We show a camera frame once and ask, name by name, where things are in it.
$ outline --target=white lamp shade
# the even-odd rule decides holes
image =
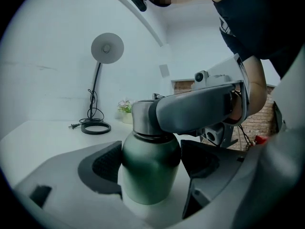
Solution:
[[[118,61],[124,52],[122,39],[113,33],[104,33],[94,39],[91,45],[91,53],[100,63],[114,63]]]

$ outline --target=black shirt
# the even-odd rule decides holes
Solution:
[[[283,77],[304,43],[302,0],[221,0],[221,34],[244,61],[254,55],[270,59]]]

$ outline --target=red object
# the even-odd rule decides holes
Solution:
[[[255,141],[256,141],[257,144],[263,144],[267,140],[268,140],[268,137],[262,137],[262,136],[259,136],[259,135],[257,135],[255,137]]]

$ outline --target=lamp base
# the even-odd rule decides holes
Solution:
[[[104,126],[107,129],[103,130],[103,131],[89,131],[86,128],[90,127],[90,126]],[[106,134],[108,132],[111,131],[111,125],[109,125],[108,123],[104,122],[104,121],[95,121],[95,120],[85,120],[84,123],[82,123],[81,125],[81,131],[85,134],[89,134],[89,135],[101,135],[101,134]]]

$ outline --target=green thermos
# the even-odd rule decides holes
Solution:
[[[171,191],[181,159],[179,142],[149,120],[155,100],[132,105],[133,132],[122,148],[122,172],[126,194],[135,202],[151,205]]]

